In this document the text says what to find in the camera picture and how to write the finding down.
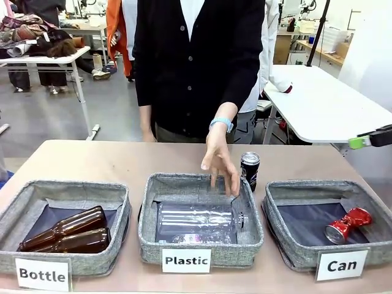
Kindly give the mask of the person's left hand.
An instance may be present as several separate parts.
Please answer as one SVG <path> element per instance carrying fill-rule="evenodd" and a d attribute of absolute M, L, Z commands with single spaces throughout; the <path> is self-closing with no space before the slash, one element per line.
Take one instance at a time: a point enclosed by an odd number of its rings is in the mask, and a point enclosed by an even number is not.
<path fill-rule="evenodd" d="M 226 141 L 227 126 L 222 122 L 215 123 L 206 138 L 206 154 L 201 169 L 210 172 L 211 187 L 215 187 L 219 175 L 224 177 L 227 196 L 239 195 L 239 172 L 231 160 Z"/>

